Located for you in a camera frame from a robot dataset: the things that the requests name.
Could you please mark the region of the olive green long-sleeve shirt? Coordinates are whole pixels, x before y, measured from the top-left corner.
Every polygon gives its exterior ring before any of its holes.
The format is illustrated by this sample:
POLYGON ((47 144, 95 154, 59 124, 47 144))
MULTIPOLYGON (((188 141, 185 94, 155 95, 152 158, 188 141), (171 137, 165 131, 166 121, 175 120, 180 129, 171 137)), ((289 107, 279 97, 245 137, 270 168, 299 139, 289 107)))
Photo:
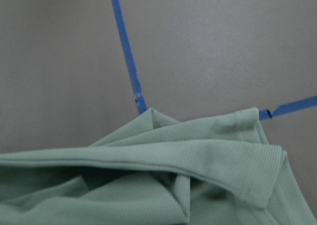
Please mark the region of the olive green long-sleeve shirt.
POLYGON ((149 109, 88 147, 0 156, 3 225, 314 225, 257 108, 149 109))

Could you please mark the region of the brown table mat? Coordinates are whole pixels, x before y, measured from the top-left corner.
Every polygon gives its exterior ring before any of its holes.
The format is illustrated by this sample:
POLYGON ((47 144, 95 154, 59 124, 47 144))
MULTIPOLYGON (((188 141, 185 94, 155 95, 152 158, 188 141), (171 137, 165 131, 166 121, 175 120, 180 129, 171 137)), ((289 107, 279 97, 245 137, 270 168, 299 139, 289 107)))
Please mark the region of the brown table mat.
MULTIPOLYGON (((317 94, 317 0, 119 0, 147 107, 179 121, 317 94)), ((0 150, 137 116, 111 0, 0 0, 0 150)))

